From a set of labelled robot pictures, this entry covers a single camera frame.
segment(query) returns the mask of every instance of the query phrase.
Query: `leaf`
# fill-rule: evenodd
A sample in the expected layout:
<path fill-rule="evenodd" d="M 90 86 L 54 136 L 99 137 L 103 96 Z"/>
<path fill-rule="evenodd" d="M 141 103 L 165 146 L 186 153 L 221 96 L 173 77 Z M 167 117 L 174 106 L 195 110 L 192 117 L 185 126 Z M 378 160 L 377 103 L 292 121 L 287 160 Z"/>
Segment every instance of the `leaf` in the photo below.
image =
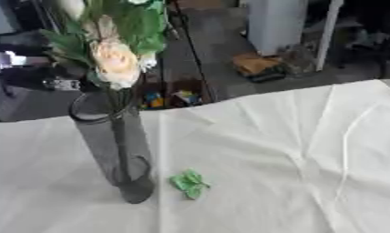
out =
<path fill-rule="evenodd" d="M 71 19 L 67 19 L 66 21 L 66 30 L 69 34 L 84 35 L 86 33 L 78 22 Z"/>
<path fill-rule="evenodd" d="M 98 19 L 103 15 L 103 1 L 105 0 L 89 0 L 85 11 L 82 16 L 80 16 L 79 21 L 85 23 L 88 20 L 98 21 Z"/>
<path fill-rule="evenodd" d="M 198 199 L 201 193 L 202 193 L 202 185 L 192 186 L 185 191 L 186 196 L 192 200 Z"/>
<path fill-rule="evenodd" d="M 188 169 L 183 172 L 183 175 L 195 184 L 202 184 L 202 175 L 192 169 Z"/>
<path fill-rule="evenodd" d="M 103 82 L 98 78 L 98 73 L 94 70 L 89 70 L 87 73 L 88 81 L 92 82 L 96 86 L 102 86 Z"/>
<path fill-rule="evenodd" d="M 164 4 L 161 1 L 155 0 L 148 9 L 154 9 L 161 15 L 164 13 Z"/>
<path fill-rule="evenodd" d="M 161 34 L 139 40 L 136 45 L 131 45 L 133 52 L 138 55 L 145 55 L 150 52 L 161 52 L 165 48 L 165 38 Z"/>
<path fill-rule="evenodd" d="M 174 176 L 174 177 L 171 177 L 169 179 L 169 181 L 171 182 L 171 184 L 173 186 L 175 186 L 177 189 L 181 190 L 181 191 L 187 191 L 188 189 L 190 189 L 191 187 L 193 187 L 194 183 L 192 183 L 190 180 L 188 180 L 184 175 L 182 174 L 179 174 L 177 176 Z"/>

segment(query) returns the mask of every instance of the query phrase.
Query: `table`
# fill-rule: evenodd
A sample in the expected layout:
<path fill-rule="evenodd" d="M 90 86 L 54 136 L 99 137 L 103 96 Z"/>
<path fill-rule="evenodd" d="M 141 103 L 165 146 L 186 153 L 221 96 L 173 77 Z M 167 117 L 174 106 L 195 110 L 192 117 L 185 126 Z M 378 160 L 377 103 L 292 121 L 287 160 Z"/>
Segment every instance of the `table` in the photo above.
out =
<path fill-rule="evenodd" d="M 158 190 L 124 204 L 68 117 L 0 123 L 0 233 L 390 232 L 390 88 L 323 86 L 142 113 Z M 168 177 L 212 185 L 189 201 Z"/>

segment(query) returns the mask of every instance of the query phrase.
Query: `metal stand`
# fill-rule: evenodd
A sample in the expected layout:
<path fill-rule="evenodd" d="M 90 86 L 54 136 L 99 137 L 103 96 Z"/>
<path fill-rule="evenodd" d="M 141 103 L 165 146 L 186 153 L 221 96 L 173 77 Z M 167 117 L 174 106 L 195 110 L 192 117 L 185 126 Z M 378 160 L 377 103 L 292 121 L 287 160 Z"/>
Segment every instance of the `metal stand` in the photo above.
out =
<path fill-rule="evenodd" d="M 200 57 L 198 56 L 198 53 L 197 53 L 197 50 L 196 50 L 195 45 L 193 43 L 192 37 L 190 37 L 190 29 L 188 27 L 188 22 L 186 20 L 186 16 L 182 13 L 182 11 L 180 9 L 180 4 L 178 3 L 178 0 L 172 0 L 172 3 L 174 4 L 174 8 L 177 12 L 177 17 L 180 19 L 182 29 L 184 30 L 184 34 L 187 37 L 188 43 L 190 45 L 190 51 L 191 51 L 192 56 L 195 60 L 195 64 L 197 65 L 198 72 L 200 73 L 201 81 L 205 85 L 208 96 L 210 97 L 210 101 L 216 102 L 216 97 L 215 97 L 215 95 L 212 94 L 213 92 L 210 90 L 210 85 L 208 84 L 205 73 L 203 72 L 202 62 L 200 61 Z"/>

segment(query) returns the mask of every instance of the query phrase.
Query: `artificial flower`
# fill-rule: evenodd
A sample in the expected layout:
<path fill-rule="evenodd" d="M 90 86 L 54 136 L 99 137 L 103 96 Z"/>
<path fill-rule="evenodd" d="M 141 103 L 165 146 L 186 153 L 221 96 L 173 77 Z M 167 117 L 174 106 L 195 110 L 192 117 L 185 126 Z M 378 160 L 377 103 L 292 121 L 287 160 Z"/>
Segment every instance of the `artificial flower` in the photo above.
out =
<path fill-rule="evenodd" d="M 129 88 L 139 80 L 139 60 L 126 44 L 111 38 L 92 43 L 91 49 L 97 63 L 98 77 L 109 82 L 111 88 Z"/>
<path fill-rule="evenodd" d="M 57 0 L 57 2 L 73 20 L 78 20 L 86 8 L 83 0 Z"/>
<path fill-rule="evenodd" d="M 155 53 L 147 53 L 139 58 L 139 67 L 141 71 L 146 73 L 152 67 L 157 65 L 157 58 Z"/>
<path fill-rule="evenodd" d="M 135 5 L 145 4 L 148 2 L 148 0 L 128 0 L 128 1 Z"/>
<path fill-rule="evenodd" d="M 118 38 L 117 27 L 113 19 L 108 15 L 101 16 L 97 25 L 88 22 L 84 25 L 84 28 L 87 31 L 87 38 L 91 40 L 98 40 L 100 37 L 101 39 Z"/>

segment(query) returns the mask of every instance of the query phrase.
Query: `bouquet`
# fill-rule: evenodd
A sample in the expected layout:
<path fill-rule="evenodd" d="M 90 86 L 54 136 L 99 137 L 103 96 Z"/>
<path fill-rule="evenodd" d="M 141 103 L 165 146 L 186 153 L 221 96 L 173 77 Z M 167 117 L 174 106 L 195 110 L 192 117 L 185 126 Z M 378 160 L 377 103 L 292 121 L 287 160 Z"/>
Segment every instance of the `bouquet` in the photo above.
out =
<path fill-rule="evenodd" d="M 57 0 L 53 8 L 56 31 L 42 30 L 50 55 L 83 67 L 88 81 L 106 90 L 120 110 L 117 100 L 157 64 L 165 47 L 163 1 Z"/>

